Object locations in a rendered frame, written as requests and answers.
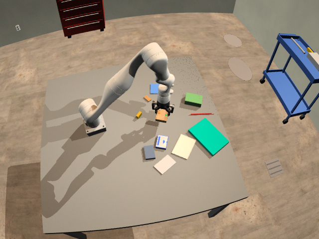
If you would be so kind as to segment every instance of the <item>red tool chest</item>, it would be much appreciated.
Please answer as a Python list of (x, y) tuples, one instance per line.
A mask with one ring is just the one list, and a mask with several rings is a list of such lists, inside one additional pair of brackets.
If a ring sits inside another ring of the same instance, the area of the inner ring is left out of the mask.
[(104, 31), (103, 0), (56, 0), (64, 36), (100, 30)]

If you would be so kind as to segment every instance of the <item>floor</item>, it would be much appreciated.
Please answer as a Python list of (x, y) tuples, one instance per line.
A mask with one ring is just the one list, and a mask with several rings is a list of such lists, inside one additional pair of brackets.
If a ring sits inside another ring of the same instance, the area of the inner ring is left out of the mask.
[[(242, 46), (226, 43), (226, 34), (240, 38)], [(151, 42), (157, 42), (168, 58), (192, 56), (229, 136), (249, 197), (214, 218), (204, 212), (134, 227), (134, 238), (318, 238), (319, 134), (308, 116), (282, 124), (285, 110), (269, 83), (259, 82), (270, 57), (231, 13), (114, 19), (106, 21), (103, 32), (68, 39), (57, 31), (1, 47), (0, 238), (4, 238), (8, 167), (40, 162), (47, 81), (126, 64)], [(230, 71), (231, 57), (250, 67), (250, 81)], [(270, 178), (265, 162), (276, 157), (284, 173)]]

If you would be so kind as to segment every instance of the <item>red pen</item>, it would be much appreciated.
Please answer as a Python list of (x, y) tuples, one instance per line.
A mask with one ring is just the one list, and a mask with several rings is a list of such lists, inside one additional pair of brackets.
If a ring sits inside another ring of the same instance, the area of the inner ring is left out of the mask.
[(201, 113), (201, 114), (188, 114), (189, 116), (197, 116), (197, 115), (213, 115), (214, 113)]

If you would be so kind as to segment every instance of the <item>blue utility cart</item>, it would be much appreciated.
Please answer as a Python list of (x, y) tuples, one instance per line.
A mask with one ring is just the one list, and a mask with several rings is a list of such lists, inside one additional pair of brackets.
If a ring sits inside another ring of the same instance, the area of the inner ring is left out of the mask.
[[(287, 118), (283, 120), (283, 123), (285, 124), (288, 122), (290, 117), (301, 115), (300, 119), (302, 120), (305, 118), (305, 115), (311, 111), (310, 108), (318, 99), (319, 93), (309, 106), (304, 97), (312, 84), (319, 83), (319, 71), (308, 59), (307, 48), (309, 45), (300, 36), (295, 34), (279, 33), (277, 40), (278, 42), (274, 53), (269, 61), (267, 69), (263, 71), (264, 76), (260, 80), (260, 83), (263, 84), (265, 82), (265, 78), (267, 78), (269, 84), (275, 91), (278, 99), (288, 114)], [(289, 53), (289, 58), (283, 69), (269, 70), (279, 44), (282, 44), (285, 50)], [(299, 92), (298, 88), (286, 72), (286, 67), (291, 58), (294, 59), (310, 81), (303, 94)]]

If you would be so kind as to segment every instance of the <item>teal folder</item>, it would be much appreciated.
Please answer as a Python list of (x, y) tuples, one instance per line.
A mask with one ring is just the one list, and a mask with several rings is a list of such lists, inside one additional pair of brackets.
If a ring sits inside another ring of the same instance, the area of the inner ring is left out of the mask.
[(229, 142), (206, 118), (195, 124), (188, 131), (213, 156)]

